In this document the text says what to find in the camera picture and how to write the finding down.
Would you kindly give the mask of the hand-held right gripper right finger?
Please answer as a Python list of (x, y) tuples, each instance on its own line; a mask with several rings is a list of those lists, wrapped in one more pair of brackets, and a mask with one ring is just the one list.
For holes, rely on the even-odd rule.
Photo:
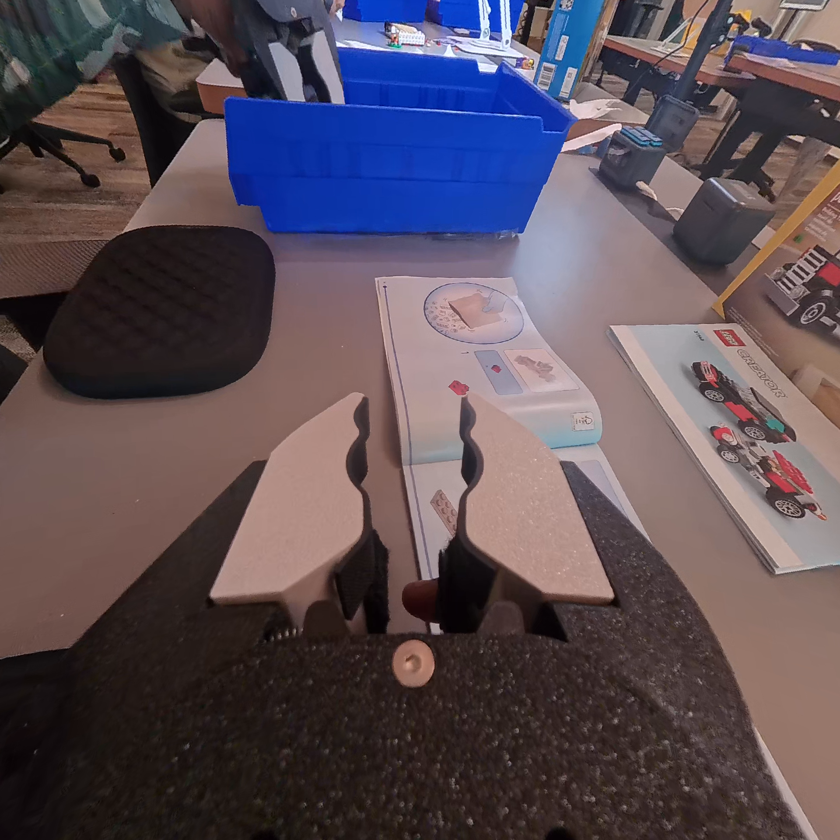
[(615, 592), (564, 465), (483, 397), (463, 397), (464, 446), (455, 536), (438, 561), (437, 619), (446, 634), (502, 623), (536, 632), (555, 604), (611, 606)]

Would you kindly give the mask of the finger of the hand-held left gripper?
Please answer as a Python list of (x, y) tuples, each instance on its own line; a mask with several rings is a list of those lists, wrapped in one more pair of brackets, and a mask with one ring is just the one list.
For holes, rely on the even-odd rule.
[(318, 100), (344, 104), (340, 68), (324, 30), (319, 30), (312, 36), (312, 62), (315, 73), (312, 86), (318, 94)]
[(298, 45), (291, 49), (284, 44), (272, 44), (272, 62), (276, 70), (276, 87), (280, 98), (292, 102), (305, 102), (307, 95), (298, 60)]

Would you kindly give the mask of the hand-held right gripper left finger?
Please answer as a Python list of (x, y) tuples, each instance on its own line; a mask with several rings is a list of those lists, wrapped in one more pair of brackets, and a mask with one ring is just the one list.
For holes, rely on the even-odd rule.
[(301, 631), (383, 634), (388, 554), (363, 488), (369, 400), (351, 393), (269, 456), (210, 591), (220, 606), (279, 604)]

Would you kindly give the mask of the blue plastic bin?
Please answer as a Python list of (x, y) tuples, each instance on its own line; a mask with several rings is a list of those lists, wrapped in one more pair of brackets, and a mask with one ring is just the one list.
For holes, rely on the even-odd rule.
[(238, 205), (273, 233), (521, 233), (574, 115), (510, 68), (339, 49), (344, 104), (228, 98)]

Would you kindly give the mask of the person's left forearm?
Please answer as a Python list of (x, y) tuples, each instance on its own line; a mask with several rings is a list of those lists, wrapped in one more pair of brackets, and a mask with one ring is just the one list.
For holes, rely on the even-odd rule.
[(2, 1), (2, 139), (94, 78), (115, 55), (185, 33), (169, 1)]

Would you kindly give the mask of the long blue bin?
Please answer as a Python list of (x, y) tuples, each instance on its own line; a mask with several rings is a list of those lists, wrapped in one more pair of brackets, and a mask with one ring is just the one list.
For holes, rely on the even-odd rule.
[(835, 67), (839, 63), (839, 51), (823, 43), (816, 43), (816, 47), (800, 43), (792, 44), (773, 38), (740, 35), (730, 45), (725, 61), (735, 55), (761, 56), (764, 58), (783, 59), (790, 62), (815, 64)]

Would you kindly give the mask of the person's right hand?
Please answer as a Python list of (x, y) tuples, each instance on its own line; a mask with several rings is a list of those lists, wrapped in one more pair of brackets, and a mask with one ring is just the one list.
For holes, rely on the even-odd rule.
[(405, 584), (402, 603), (406, 611), (418, 620), (438, 623), (438, 580), (420, 580)]

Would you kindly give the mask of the open instruction booklet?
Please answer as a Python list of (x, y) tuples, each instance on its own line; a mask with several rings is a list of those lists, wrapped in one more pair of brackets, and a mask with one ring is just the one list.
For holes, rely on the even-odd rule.
[[(478, 395), (563, 464), (615, 592), (523, 632), (432, 636), (428, 781), (444, 829), (489, 838), (815, 838), (695, 599), (650, 542), (599, 441), (590, 390), (512, 279), (376, 281), (419, 570), (455, 536), (461, 401)], [(461, 397), (449, 390), (466, 383)]]

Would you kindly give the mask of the white plastic stand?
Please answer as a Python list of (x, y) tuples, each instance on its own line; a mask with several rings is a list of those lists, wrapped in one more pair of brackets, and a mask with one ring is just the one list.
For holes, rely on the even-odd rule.
[(477, 1), (476, 4), (479, 16), (479, 39), (489, 41), (492, 33), (498, 33), (501, 47), (509, 48), (519, 21), (521, 4), (514, 1)]

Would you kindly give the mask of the closed instruction booklet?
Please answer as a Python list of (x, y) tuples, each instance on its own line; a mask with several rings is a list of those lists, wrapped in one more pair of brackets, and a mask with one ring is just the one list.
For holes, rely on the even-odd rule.
[(613, 325), (608, 333), (768, 568), (838, 567), (838, 427), (744, 329)]

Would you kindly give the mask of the tall blue cardboard box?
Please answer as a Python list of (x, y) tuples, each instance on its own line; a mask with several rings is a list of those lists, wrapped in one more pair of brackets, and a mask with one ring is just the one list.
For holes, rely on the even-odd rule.
[(603, 5), (603, 1), (555, 2), (533, 80), (551, 98), (571, 99)]

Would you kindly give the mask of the black quilted pad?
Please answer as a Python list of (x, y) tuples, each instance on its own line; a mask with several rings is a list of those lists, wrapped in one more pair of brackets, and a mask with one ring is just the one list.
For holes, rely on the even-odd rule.
[(41, 351), (68, 392), (98, 400), (215, 391), (270, 337), (276, 263), (228, 226), (150, 226), (107, 243), (59, 307)]

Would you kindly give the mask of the dark device with blue top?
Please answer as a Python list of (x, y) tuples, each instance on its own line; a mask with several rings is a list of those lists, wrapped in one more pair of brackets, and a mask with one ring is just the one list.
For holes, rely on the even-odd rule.
[(662, 139), (642, 127), (614, 133), (598, 167), (599, 176), (620, 190), (649, 185), (667, 155)]

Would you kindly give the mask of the dark grey cube device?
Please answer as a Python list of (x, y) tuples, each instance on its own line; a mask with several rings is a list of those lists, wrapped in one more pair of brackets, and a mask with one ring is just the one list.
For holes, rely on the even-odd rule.
[(673, 237), (691, 259), (726, 266), (740, 257), (773, 215), (772, 205), (751, 185), (711, 177), (675, 222)]

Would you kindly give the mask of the wooden table with black legs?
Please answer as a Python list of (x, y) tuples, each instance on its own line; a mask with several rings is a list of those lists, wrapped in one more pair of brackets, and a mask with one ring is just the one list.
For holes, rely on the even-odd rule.
[(731, 170), (752, 182), (785, 137), (839, 145), (838, 66), (736, 53), (726, 67), (753, 77), (738, 100), (735, 120), (700, 168), (702, 180)]

